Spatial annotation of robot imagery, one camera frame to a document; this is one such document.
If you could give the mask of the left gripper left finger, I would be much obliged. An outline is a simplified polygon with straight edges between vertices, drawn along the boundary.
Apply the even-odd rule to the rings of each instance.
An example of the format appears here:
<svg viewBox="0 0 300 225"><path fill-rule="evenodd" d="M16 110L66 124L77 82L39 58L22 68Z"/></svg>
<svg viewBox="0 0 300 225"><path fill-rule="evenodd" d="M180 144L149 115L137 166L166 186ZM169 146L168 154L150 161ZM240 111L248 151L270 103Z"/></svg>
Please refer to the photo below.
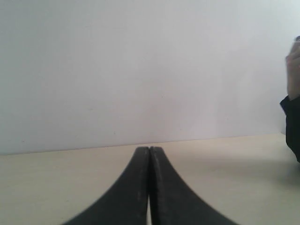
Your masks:
<svg viewBox="0 0 300 225"><path fill-rule="evenodd" d="M115 183L66 225L145 225L150 149L138 147Z"/></svg>

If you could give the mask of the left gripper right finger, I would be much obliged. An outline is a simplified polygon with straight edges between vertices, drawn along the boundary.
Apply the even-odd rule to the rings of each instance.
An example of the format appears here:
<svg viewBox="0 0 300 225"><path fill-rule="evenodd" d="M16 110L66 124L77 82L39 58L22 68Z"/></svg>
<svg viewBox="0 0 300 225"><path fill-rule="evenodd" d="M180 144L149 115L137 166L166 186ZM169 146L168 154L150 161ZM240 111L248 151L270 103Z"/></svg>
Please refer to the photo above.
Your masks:
<svg viewBox="0 0 300 225"><path fill-rule="evenodd" d="M153 225L236 224L185 183L160 147L150 147L149 198Z"/></svg>

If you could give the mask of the black sleeved forearm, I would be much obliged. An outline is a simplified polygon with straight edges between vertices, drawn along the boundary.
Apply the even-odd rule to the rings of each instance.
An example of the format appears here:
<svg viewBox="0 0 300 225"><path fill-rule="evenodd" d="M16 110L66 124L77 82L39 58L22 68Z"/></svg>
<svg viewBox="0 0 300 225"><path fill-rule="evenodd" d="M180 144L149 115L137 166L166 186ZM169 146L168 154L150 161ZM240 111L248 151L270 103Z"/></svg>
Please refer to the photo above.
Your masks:
<svg viewBox="0 0 300 225"><path fill-rule="evenodd" d="M280 105L285 113L286 144L300 162L300 97L285 97Z"/></svg>

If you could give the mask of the person's open hand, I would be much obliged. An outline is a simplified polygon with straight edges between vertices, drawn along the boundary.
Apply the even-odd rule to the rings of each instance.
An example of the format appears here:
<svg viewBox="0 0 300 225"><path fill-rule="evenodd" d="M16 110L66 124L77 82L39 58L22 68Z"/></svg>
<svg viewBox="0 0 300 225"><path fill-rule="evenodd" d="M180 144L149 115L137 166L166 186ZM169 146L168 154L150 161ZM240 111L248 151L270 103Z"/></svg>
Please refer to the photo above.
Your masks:
<svg viewBox="0 0 300 225"><path fill-rule="evenodd" d="M286 57L287 94L290 100L300 96L300 42L295 41Z"/></svg>

